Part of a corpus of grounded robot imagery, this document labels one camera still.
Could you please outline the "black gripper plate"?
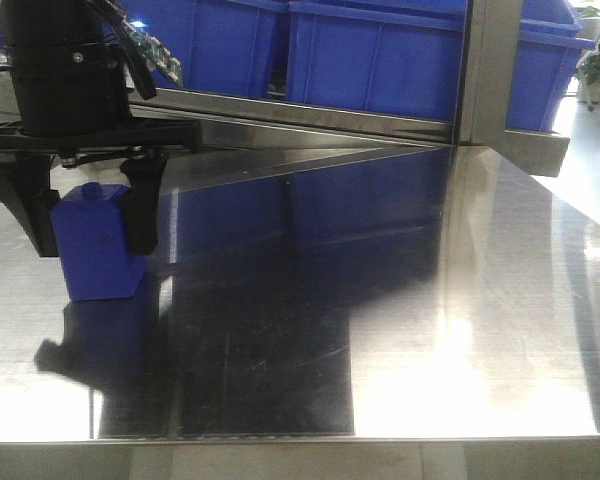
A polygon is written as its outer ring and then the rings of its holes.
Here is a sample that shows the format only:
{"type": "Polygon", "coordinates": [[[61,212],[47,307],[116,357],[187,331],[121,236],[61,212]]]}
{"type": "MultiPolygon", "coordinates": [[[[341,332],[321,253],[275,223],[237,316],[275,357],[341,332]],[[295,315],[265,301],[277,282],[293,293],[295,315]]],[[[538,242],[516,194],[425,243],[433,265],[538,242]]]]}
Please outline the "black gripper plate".
{"type": "Polygon", "coordinates": [[[162,149],[195,153],[200,146],[201,125],[194,120],[131,118],[96,132],[51,137],[26,133],[21,121],[1,122],[0,202],[40,257],[57,257],[50,213],[59,202],[59,193],[51,188],[50,155],[59,156],[67,168],[131,158],[120,165],[129,182],[120,200],[121,211],[131,252],[150,255],[158,244],[159,195],[168,162],[162,149]]]}

